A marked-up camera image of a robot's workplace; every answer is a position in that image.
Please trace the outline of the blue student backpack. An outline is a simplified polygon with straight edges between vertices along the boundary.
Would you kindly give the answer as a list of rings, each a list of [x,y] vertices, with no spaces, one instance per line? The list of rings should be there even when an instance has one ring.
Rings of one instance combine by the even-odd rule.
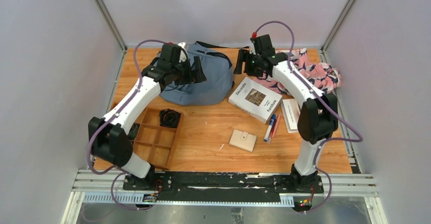
[[[216,46],[201,41],[188,44],[190,58],[200,59],[206,81],[176,86],[168,85],[160,94],[167,102],[181,106],[208,106],[220,103],[234,85],[232,61]]]

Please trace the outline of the white Decorate Furniture book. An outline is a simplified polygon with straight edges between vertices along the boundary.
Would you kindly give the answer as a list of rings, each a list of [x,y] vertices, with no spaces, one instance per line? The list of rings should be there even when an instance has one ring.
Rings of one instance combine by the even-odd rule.
[[[228,98],[230,104],[265,124],[269,123],[281,100],[281,94],[248,77],[244,77]]]

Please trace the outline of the white coffee cover book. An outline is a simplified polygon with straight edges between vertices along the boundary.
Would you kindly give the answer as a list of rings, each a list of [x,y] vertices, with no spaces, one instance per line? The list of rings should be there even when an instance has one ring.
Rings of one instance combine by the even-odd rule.
[[[300,116],[300,108],[297,101],[295,99],[283,99],[282,113],[285,119],[287,131],[289,133],[297,133],[297,124]]]

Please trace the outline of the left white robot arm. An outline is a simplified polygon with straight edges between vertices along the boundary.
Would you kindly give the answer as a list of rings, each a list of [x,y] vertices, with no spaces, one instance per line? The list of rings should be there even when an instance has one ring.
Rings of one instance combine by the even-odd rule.
[[[132,125],[168,85],[206,81],[200,58],[189,57],[185,42],[162,44],[159,55],[147,67],[137,70],[137,82],[127,95],[103,117],[93,117],[88,123],[86,159],[90,170],[97,175],[108,172],[95,170],[91,163],[91,157],[95,156],[136,177],[136,183],[143,190],[154,187],[155,166],[133,152],[128,137]]]

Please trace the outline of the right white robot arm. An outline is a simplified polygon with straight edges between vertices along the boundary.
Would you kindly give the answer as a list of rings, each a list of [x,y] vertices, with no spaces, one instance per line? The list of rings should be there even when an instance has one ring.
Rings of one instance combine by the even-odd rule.
[[[255,77],[267,73],[280,82],[299,104],[297,126],[302,144],[291,168],[290,185],[296,192],[303,192],[317,177],[317,161],[323,141],[338,128],[337,98],[312,85],[294,66],[289,55],[277,53],[269,35],[253,33],[250,41],[249,50],[239,50],[233,73]]]

